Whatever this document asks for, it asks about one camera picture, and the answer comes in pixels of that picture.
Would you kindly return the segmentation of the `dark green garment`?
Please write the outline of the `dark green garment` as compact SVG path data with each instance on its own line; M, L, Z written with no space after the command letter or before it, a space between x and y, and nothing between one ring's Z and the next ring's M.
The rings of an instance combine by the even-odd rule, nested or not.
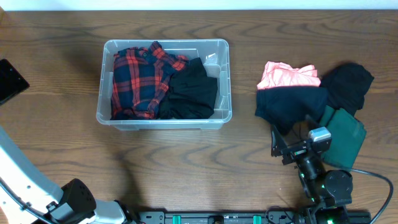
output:
M335 110L326 106L320 126L326 127L332 138L330 148L322 154L322 159L329 164L351 169L366 137L363 123L343 108Z

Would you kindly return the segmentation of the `black garment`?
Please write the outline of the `black garment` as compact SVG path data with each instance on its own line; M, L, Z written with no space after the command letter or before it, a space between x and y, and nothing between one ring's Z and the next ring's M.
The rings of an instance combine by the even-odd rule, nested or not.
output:
M174 74L159 105L159 119L208 119L214 113L218 80L209 77L201 58Z
M354 116L364 106L364 96L374 77L362 65L342 64L323 76L321 87L328 91L328 106L343 108Z

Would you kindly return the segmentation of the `clear plastic storage bin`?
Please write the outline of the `clear plastic storage bin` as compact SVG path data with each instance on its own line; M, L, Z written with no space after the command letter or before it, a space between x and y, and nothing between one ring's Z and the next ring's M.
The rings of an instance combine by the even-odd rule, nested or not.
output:
M152 40L109 40L103 47L101 79L99 84L96 119L99 123L121 131L140 129L220 129L233 116L231 102L231 74L229 43L224 39L165 39L159 44L169 54L201 58L209 77L218 81L215 112L209 119L112 120L111 95L113 91L114 54L130 47L148 48Z

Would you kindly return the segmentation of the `red navy plaid shirt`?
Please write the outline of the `red navy plaid shirt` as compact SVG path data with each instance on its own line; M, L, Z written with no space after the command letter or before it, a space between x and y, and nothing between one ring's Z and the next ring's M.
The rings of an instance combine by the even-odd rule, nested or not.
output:
M112 120L156 119L172 75L189 65L184 55L167 53L159 42L114 54Z

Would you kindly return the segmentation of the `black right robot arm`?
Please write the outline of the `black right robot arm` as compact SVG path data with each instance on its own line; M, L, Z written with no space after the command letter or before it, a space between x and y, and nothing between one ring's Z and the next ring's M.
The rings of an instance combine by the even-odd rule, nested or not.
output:
M275 126L271 127L271 156L282 157L283 165L294 163L305 195L313 205L300 209L294 223L348 223L345 205L352 202L352 175L345 170L326 170L321 154L329 150L331 133L320 127L308 138L288 146Z

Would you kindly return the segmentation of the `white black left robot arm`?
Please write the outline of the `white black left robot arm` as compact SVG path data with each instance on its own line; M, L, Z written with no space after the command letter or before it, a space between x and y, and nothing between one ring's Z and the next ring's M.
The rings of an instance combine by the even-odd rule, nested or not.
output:
M48 179L1 130L1 209L9 223L139 223L115 201L94 198L73 179L63 187Z

